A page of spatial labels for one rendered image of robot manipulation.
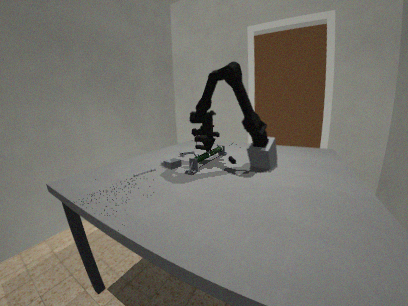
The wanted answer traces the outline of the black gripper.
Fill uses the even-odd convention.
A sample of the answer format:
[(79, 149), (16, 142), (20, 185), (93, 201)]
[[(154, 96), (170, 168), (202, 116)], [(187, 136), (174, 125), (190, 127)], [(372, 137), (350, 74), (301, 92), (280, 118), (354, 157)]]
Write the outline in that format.
[(195, 137), (195, 142), (202, 142), (204, 144), (206, 152), (211, 151), (211, 148), (216, 140), (216, 138), (213, 136), (220, 137), (219, 132), (213, 132), (213, 127), (213, 124), (202, 124), (202, 135)]

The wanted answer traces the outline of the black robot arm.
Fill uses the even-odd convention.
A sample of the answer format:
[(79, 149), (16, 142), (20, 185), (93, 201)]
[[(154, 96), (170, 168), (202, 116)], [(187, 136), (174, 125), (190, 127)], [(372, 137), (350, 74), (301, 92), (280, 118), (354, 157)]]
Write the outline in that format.
[[(219, 71), (219, 72), (218, 72)], [(239, 102), (241, 110), (244, 114), (242, 124), (244, 129), (250, 134), (253, 141), (253, 147), (266, 147), (269, 139), (267, 139), (267, 132), (265, 131), (267, 124), (261, 121), (258, 114), (252, 108), (246, 90), (242, 82), (242, 71), (239, 63), (231, 62), (225, 67), (214, 70), (208, 75), (208, 80), (202, 95), (202, 98), (196, 105), (196, 113), (190, 113), (191, 123), (212, 124), (213, 116), (216, 115), (214, 111), (207, 112), (211, 107), (211, 97), (215, 90), (218, 81), (225, 80), (229, 84)], [(262, 122), (262, 124), (261, 124)], [(261, 125), (261, 126), (260, 126)], [(259, 128), (260, 127), (260, 128)], [(259, 129), (259, 130), (258, 130)], [(261, 133), (260, 133), (260, 132)], [(263, 133), (264, 132), (264, 133)], [(262, 135), (263, 134), (263, 135)]]

